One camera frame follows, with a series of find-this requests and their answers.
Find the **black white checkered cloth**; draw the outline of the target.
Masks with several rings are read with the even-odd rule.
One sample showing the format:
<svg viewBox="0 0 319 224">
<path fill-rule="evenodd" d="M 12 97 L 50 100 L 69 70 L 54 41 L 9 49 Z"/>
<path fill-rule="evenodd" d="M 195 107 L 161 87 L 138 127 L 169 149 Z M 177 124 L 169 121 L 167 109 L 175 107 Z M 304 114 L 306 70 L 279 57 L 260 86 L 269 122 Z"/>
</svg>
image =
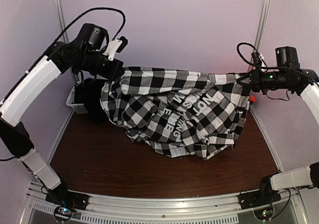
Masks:
<svg viewBox="0 0 319 224">
<path fill-rule="evenodd" d="M 239 77 L 126 67 L 103 85 L 100 104 L 112 124 L 157 154 L 208 160 L 242 133 L 251 90 Z"/>
</svg>

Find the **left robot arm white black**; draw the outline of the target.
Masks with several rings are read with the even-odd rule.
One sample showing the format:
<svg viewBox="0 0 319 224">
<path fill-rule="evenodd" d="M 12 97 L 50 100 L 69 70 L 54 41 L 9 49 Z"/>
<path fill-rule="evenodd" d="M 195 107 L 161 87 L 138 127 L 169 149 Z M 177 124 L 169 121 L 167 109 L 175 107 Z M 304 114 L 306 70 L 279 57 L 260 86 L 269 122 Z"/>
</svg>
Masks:
<svg viewBox="0 0 319 224">
<path fill-rule="evenodd" d="M 69 69 L 73 74 L 86 71 L 107 80 L 122 76 L 123 62 L 115 55 L 127 44 L 127 38 L 109 40 L 107 30 L 86 23 L 70 43 L 53 42 L 0 104 L 1 140 L 47 189 L 53 190 L 51 195 L 61 206 L 69 205 L 72 196 L 64 189 L 58 174 L 35 150 L 21 118 L 39 94 Z"/>
</svg>

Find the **white plastic laundry basket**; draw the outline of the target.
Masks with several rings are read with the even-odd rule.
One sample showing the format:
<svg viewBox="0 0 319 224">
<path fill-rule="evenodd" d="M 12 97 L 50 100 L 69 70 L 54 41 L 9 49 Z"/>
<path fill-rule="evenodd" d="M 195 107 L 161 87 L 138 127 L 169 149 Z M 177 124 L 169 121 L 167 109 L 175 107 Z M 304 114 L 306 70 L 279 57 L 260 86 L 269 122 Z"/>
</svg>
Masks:
<svg viewBox="0 0 319 224">
<path fill-rule="evenodd" d="M 74 103 L 74 98 L 75 98 L 75 86 L 73 86 L 69 92 L 69 95 L 66 99 L 66 105 L 72 108 L 73 111 L 76 112 L 77 114 L 87 114 L 88 111 L 85 108 L 84 104 Z"/>
</svg>

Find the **black garment hanging from basket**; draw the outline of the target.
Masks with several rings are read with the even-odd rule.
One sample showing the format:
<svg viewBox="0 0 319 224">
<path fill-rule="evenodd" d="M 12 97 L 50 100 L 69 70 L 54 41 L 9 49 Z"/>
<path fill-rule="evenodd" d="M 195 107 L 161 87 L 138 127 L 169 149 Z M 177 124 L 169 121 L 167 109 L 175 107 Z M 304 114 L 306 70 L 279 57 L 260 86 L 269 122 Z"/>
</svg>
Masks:
<svg viewBox="0 0 319 224">
<path fill-rule="evenodd" d="M 88 119 L 97 124 L 108 119 L 100 103 L 101 91 L 105 82 L 105 79 L 87 78 L 75 85 L 74 103 L 83 104 L 88 111 Z"/>
</svg>

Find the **left aluminium frame post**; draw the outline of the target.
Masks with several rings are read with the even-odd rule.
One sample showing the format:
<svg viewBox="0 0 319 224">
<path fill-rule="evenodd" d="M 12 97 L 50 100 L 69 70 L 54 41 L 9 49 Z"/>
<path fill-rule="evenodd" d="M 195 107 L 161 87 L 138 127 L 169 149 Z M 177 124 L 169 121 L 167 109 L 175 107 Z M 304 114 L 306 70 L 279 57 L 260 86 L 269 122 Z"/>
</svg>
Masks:
<svg viewBox="0 0 319 224">
<path fill-rule="evenodd" d="M 58 24 L 59 24 L 60 30 L 62 31 L 66 27 L 62 0 L 54 0 L 54 2 L 55 2 L 57 17 L 58 17 Z M 64 34 L 61 36 L 61 39 L 64 42 L 67 42 L 67 43 L 69 42 L 67 32 L 64 32 Z M 72 75 L 74 82 L 79 81 L 78 77 L 76 75 L 74 75 L 72 72 L 71 72 L 71 75 Z"/>
</svg>

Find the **aluminium frame post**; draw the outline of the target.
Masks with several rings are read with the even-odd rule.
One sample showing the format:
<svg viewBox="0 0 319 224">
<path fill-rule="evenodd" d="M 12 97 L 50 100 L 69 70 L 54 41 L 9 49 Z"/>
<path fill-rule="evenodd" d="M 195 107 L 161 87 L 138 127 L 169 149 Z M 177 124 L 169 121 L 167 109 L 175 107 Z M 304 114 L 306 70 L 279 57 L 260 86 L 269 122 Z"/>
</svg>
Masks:
<svg viewBox="0 0 319 224">
<path fill-rule="evenodd" d="M 263 40 L 263 36 L 266 29 L 267 19 L 269 15 L 271 0 L 261 0 L 261 9 L 259 15 L 259 21 L 257 26 L 257 32 L 255 36 L 254 46 L 259 51 L 261 49 L 261 44 Z"/>
<path fill-rule="evenodd" d="M 58 24 L 59 24 L 60 30 L 62 31 L 66 27 L 62 0 L 54 0 L 54 2 L 55 2 L 57 17 L 58 17 Z M 67 32 L 64 32 L 64 34 L 61 36 L 61 39 L 64 42 L 67 42 L 67 43 L 69 42 Z M 71 75 L 72 75 L 74 82 L 79 81 L 78 77 L 76 75 L 74 75 L 72 72 L 71 72 Z"/>
</svg>

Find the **right aluminium frame post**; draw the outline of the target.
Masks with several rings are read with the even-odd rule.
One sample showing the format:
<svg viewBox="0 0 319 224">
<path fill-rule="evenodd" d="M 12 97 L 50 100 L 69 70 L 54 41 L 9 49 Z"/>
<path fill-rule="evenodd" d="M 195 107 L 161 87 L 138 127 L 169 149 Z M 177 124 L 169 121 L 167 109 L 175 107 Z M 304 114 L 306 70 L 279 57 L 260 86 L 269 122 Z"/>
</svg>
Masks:
<svg viewBox="0 0 319 224">
<path fill-rule="evenodd" d="M 255 36 L 254 46 L 259 51 L 261 49 L 261 44 L 263 40 L 263 36 L 266 29 L 267 19 L 269 15 L 271 0 L 261 0 L 261 9 L 259 15 L 259 21 L 257 26 L 257 32 Z"/>
</svg>

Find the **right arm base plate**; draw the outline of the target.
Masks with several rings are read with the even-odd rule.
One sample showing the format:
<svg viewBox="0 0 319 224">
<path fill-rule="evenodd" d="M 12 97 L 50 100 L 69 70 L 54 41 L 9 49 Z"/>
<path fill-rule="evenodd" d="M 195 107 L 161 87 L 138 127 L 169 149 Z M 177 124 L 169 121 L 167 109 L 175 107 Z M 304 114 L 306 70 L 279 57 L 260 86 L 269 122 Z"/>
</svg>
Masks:
<svg viewBox="0 0 319 224">
<path fill-rule="evenodd" d="M 279 192 L 272 191 L 270 193 L 264 193 L 260 190 L 248 192 L 243 190 L 237 196 L 239 204 L 242 210 L 256 208 L 260 206 L 271 205 L 273 202 L 281 200 Z"/>
</svg>

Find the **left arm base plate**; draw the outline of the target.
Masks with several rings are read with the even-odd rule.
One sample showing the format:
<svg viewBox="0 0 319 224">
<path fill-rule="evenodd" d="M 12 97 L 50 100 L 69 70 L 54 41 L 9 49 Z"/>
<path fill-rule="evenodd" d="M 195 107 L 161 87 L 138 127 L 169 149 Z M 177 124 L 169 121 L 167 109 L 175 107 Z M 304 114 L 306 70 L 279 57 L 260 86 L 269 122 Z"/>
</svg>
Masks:
<svg viewBox="0 0 319 224">
<path fill-rule="evenodd" d="M 87 194 L 69 191 L 66 184 L 60 184 L 53 190 L 47 188 L 45 200 L 73 210 L 86 210 L 89 196 Z"/>
</svg>

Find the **front aluminium rail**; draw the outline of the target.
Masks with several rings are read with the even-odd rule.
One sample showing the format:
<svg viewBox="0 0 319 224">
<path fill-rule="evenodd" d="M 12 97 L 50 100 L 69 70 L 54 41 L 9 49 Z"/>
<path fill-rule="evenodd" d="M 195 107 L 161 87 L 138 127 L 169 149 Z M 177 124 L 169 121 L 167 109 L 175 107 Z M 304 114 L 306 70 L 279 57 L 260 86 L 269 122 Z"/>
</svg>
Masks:
<svg viewBox="0 0 319 224">
<path fill-rule="evenodd" d="M 123 198 L 88 194 L 68 224 L 308 224 L 299 191 L 280 191 L 269 205 L 243 209 L 238 193 L 193 198 Z"/>
</svg>

